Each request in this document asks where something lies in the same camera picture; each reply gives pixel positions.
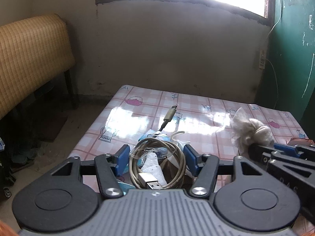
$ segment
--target woven headboard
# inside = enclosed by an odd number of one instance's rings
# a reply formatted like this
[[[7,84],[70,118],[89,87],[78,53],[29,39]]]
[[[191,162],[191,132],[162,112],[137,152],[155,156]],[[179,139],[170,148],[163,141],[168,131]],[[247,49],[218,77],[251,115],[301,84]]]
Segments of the woven headboard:
[[[66,24],[56,14],[0,27],[0,119],[75,64]]]

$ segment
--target electrical outlet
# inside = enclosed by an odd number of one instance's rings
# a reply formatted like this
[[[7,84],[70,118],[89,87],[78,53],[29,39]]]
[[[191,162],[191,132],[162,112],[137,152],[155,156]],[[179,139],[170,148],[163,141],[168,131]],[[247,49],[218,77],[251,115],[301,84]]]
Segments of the electrical outlet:
[[[266,65],[266,51],[260,50],[260,52],[259,52],[259,68],[265,69],[265,65]]]

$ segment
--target white cotton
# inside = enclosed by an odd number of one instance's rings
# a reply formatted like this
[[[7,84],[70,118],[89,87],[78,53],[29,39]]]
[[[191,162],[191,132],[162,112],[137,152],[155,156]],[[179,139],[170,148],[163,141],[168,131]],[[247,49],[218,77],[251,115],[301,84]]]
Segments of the white cotton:
[[[160,185],[162,186],[167,185],[162,169],[158,164],[158,157],[155,153],[148,153],[146,155],[146,160],[141,170],[144,173],[151,173],[158,180]]]
[[[240,155],[247,153],[253,143],[270,147],[274,144],[271,129],[257,119],[248,119],[242,107],[231,119],[231,126],[234,131],[232,143],[238,147]]]

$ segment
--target usb cable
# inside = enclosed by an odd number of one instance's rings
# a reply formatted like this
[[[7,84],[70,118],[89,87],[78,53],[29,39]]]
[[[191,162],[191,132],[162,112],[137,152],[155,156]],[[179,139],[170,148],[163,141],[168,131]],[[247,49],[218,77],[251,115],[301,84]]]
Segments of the usb cable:
[[[138,159],[144,154],[151,152],[153,148],[164,147],[175,157],[179,168],[175,177],[165,186],[161,186],[158,180],[151,173],[143,173],[139,169],[137,162]],[[179,147],[169,141],[162,141],[153,137],[147,137],[140,140],[133,149],[129,158],[129,174],[133,185],[138,189],[150,188],[150,189],[170,189],[180,188],[184,181],[184,175],[186,170],[186,160],[183,152]]]
[[[167,111],[167,114],[164,116],[164,119],[163,119],[164,122],[161,125],[159,131],[162,131],[165,128],[165,126],[173,119],[173,117],[176,113],[176,108],[177,108],[177,106],[172,106],[171,109],[169,109]]]

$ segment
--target pink teapot print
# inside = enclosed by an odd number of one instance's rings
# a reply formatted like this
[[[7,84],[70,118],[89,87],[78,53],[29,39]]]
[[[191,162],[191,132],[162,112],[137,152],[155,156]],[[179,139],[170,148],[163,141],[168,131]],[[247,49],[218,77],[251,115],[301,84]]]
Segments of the pink teapot print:
[[[117,135],[117,131],[116,130],[112,130],[111,128],[101,128],[100,129],[100,133],[102,134],[99,138],[99,140],[101,141],[105,141],[110,143],[111,139]]]
[[[142,105],[142,98],[141,97],[131,97],[130,99],[125,99],[125,102],[132,106],[141,106]]]
[[[274,121],[274,119],[268,118],[268,121],[269,121],[269,125],[272,126],[272,127],[274,127],[275,129],[279,129],[279,128],[280,128],[279,124],[276,123],[276,122]]]

